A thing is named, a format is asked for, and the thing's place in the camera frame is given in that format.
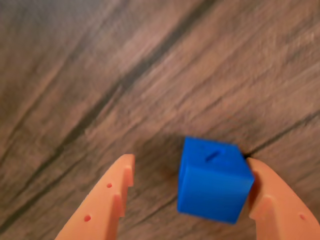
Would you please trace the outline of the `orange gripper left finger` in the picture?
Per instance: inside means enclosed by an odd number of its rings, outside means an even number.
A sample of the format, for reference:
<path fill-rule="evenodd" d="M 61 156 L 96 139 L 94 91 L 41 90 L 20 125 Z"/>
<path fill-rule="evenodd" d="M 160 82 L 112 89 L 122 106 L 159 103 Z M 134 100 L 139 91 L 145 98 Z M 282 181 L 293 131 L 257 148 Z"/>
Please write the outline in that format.
<path fill-rule="evenodd" d="M 134 185 L 135 156 L 119 157 L 70 217 L 57 240 L 115 240 L 125 215 L 128 188 Z"/>

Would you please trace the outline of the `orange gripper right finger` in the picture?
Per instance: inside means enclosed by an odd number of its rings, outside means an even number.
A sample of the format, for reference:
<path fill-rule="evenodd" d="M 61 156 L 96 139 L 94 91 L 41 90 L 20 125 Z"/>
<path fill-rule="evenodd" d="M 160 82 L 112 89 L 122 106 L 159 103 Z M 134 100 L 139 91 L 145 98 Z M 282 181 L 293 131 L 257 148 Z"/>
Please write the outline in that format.
<path fill-rule="evenodd" d="M 248 158 L 254 183 L 249 217 L 258 240 L 318 240 L 320 224 L 290 186 L 264 162 Z"/>

